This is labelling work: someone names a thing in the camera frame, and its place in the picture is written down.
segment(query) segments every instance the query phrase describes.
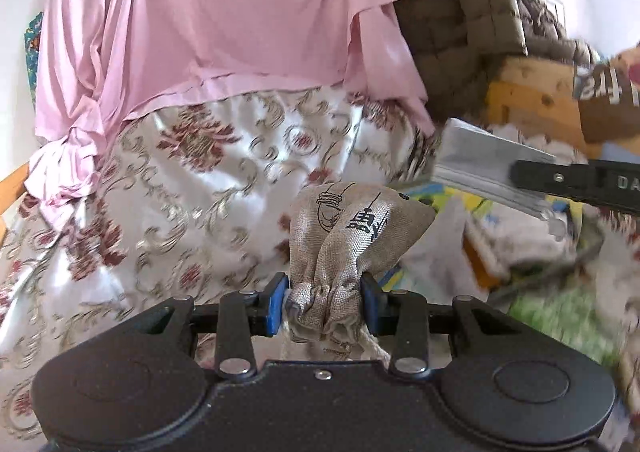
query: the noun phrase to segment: teal patterned fabric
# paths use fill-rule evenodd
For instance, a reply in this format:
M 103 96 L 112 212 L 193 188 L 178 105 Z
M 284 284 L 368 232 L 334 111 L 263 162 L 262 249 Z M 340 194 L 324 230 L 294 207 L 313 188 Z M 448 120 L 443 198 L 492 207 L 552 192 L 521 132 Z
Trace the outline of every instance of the teal patterned fabric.
M 27 56 L 27 74 L 31 89 L 31 100 L 36 105 L 36 79 L 38 76 L 38 53 L 40 52 L 40 31 L 42 30 L 42 15 L 34 18 L 24 34 L 24 51 Z
M 593 293 L 577 288 L 548 298 L 527 294 L 516 299 L 509 314 L 533 329 L 613 368 L 620 357 L 618 345 L 599 327 Z

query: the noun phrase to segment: brown quilted jacket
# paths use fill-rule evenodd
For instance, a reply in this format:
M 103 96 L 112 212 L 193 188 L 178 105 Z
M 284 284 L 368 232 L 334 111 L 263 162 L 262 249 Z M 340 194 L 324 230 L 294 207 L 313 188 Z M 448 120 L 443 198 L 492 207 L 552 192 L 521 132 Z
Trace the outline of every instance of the brown quilted jacket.
M 507 55 L 591 66 L 597 53 L 567 38 L 543 0 L 401 0 L 398 21 L 435 121 L 477 119 Z

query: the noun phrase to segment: pink cloth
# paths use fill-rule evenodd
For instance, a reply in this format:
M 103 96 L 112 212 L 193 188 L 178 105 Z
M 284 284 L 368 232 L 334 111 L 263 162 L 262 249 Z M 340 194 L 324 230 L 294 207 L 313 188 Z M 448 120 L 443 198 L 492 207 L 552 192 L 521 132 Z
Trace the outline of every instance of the pink cloth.
M 126 119 L 242 92 L 344 82 L 430 132 L 394 0 L 49 0 L 27 190 L 62 229 Z

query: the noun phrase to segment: floral bedspread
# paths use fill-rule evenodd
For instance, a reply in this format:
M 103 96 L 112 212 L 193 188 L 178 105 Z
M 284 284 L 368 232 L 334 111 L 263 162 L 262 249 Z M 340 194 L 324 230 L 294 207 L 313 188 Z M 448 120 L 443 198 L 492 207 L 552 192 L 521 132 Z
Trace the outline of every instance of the floral bedspread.
M 385 183 L 416 135 L 394 104 L 339 86 L 251 93 L 125 125 L 97 193 L 60 234 L 26 196 L 0 253 L 0 450 L 44 442 L 30 398 L 44 362 L 172 295 L 260 289 L 287 269 L 288 208 L 303 187 Z M 258 361 L 280 355 L 256 347 Z M 206 366 L 213 349 L 205 336 L 197 359 Z

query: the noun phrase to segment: silver screw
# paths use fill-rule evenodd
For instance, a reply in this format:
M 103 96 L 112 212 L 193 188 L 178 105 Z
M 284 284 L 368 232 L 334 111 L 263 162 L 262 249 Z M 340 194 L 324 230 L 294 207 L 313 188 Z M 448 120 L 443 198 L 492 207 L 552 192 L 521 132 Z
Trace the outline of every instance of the silver screw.
M 316 371 L 316 378 L 318 380 L 330 380 L 332 377 L 334 377 L 334 375 L 331 374 L 331 371 Z
M 396 361 L 396 370 L 404 374 L 420 374 L 427 370 L 427 364 L 420 358 L 400 358 Z
M 251 364 L 244 358 L 227 358 L 220 362 L 220 371 L 225 374 L 246 374 L 251 371 Z

